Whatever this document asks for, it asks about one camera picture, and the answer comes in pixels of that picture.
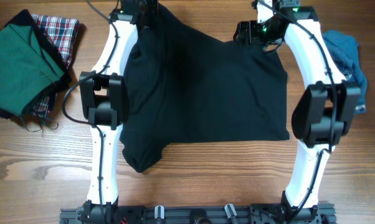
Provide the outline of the black shirt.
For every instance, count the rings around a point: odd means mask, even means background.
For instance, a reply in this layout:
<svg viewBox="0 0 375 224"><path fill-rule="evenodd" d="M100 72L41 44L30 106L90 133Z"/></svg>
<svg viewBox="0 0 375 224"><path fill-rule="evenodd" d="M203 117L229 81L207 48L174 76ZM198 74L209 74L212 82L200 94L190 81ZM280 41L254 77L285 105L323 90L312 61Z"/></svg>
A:
<svg viewBox="0 0 375 224"><path fill-rule="evenodd" d="M129 116L125 161L143 172L171 143L284 141L287 79L279 56L222 42L165 6L143 29L124 72Z"/></svg>

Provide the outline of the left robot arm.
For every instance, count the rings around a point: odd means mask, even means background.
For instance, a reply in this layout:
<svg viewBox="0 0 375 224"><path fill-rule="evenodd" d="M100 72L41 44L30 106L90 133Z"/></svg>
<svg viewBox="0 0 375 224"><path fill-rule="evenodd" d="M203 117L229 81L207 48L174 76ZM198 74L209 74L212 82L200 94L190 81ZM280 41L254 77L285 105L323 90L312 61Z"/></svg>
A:
<svg viewBox="0 0 375 224"><path fill-rule="evenodd" d="M129 113L123 74L139 31L150 26L157 12L157 0L122 1L107 16L110 30L98 62L80 74L82 110L93 141L90 188L86 202L77 210L80 223L114 222L118 143Z"/></svg>

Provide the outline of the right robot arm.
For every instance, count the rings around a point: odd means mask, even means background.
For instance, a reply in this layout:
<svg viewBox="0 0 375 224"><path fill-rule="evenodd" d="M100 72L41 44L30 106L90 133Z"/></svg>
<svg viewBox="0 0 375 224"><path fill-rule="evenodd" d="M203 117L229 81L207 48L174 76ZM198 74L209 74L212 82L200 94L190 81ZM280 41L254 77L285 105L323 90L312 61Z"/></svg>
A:
<svg viewBox="0 0 375 224"><path fill-rule="evenodd" d="M321 33L318 16L299 1L253 1L257 19L238 24L233 39L258 42L268 53L286 44L300 69L305 91L292 114L297 156L279 203L252 204L252 223L334 223L333 204L318 191L328 159L347 135L361 94L338 70Z"/></svg>

